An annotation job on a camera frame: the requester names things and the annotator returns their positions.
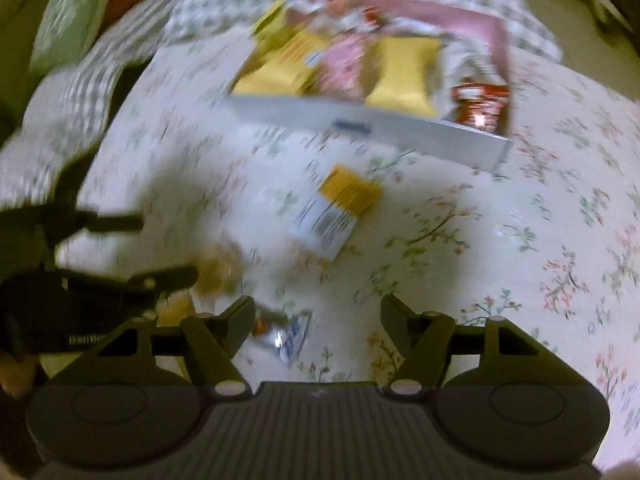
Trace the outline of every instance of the barcode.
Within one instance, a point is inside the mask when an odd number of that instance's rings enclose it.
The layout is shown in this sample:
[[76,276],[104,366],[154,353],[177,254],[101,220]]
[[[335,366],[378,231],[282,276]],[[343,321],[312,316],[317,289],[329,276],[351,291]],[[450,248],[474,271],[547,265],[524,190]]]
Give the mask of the barcode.
[[316,234],[324,236],[324,234],[331,228],[332,224],[337,221],[339,217],[339,211],[329,209],[318,219],[318,223],[316,224],[314,231],[316,232]]

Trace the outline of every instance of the snack package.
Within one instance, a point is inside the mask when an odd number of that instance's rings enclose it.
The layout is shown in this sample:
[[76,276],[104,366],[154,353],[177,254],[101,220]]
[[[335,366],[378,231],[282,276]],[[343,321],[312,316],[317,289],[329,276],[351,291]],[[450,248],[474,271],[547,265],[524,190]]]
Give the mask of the snack package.
[[437,25],[402,16],[389,18],[385,25],[385,34],[390,36],[429,36],[438,38],[444,33],[444,29]]
[[358,0],[295,0],[289,8],[306,16],[308,30],[329,39],[345,32],[373,32],[386,23],[379,9],[361,6]]
[[448,36],[446,46],[440,51],[438,65],[439,88],[434,88],[432,101],[440,118],[449,118],[459,103],[452,98],[451,89],[465,81],[506,86],[506,81],[498,74],[491,62],[487,47],[469,38]]
[[315,82],[321,54],[328,41],[308,30],[301,30],[258,70],[240,78],[233,89],[237,94],[301,95]]
[[460,101],[459,124],[495,133],[500,114],[509,101],[507,86],[468,83],[453,88],[451,94]]
[[366,48],[363,34],[341,34],[322,54],[320,93],[349,101],[362,101],[360,83]]
[[294,35],[294,29],[287,23],[285,0],[276,0],[255,22],[252,33],[260,60],[267,62]]
[[292,236],[321,260],[332,262],[358,218],[382,194],[382,188],[337,165],[305,204],[290,229]]
[[172,294],[167,300],[161,300],[156,306],[159,326],[177,326],[189,316],[196,314],[193,301],[187,291]]
[[203,303],[212,307],[220,295],[231,293],[244,271],[241,248],[229,241],[207,245],[196,257],[195,265],[198,281],[191,292],[197,307],[203,307]]
[[310,321],[311,314],[288,316],[260,306],[255,316],[252,339],[290,366],[300,354]]
[[437,117],[425,85],[440,49],[435,38],[382,38],[378,44],[380,79],[365,99],[369,106],[418,116]]
[[38,357],[25,356],[17,362],[11,355],[0,353],[0,387],[12,397],[21,397],[33,388]]

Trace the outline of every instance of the bed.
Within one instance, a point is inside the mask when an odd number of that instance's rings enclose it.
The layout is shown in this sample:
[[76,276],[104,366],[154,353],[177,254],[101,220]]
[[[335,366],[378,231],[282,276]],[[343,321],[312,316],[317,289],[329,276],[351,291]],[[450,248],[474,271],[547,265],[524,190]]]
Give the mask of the bed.
[[[558,65],[552,46],[518,45],[510,29],[514,149],[498,173],[331,131],[249,124],[224,93],[252,47],[236,23],[264,1],[147,0],[134,8],[78,66],[38,86],[21,131],[0,152],[3,203],[48,200],[62,167],[99,145],[79,203],[141,210],[145,228],[79,235],[61,248],[60,264],[127,276],[179,264],[210,241],[240,244],[238,294],[312,312],[292,366],[251,342],[241,349],[235,363],[253,386],[384,383],[401,359],[378,304],[394,293],[417,312],[439,310],[469,325],[508,317],[609,401],[596,464],[640,457],[638,104]],[[120,73],[152,56],[109,124]],[[300,259],[287,227],[338,162],[385,193],[323,267]],[[233,298],[201,307],[219,311]]]

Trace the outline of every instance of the flower pattern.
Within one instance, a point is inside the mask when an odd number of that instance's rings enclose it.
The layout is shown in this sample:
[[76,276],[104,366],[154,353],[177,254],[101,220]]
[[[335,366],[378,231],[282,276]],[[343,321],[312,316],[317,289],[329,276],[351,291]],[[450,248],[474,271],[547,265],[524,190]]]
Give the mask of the flower pattern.
[[[142,211],[145,228],[80,234],[60,264],[128,276],[235,241],[245,258],[238,294],[313,312],[291,367],[245,343],[234,362],[253,386],[388,382],[402,356],[380,325],[384,294],[467,325],[505,316],[607,398],[612,421],[596,463],[640,452],[638,105],[513,49],[514,149],[491,175],[333,131],[246,123],[224,92],[250,48],[229,31],[159,50],[81,191],[101,212]],[[337,163],[384,195],[324,266],[288,229]]]

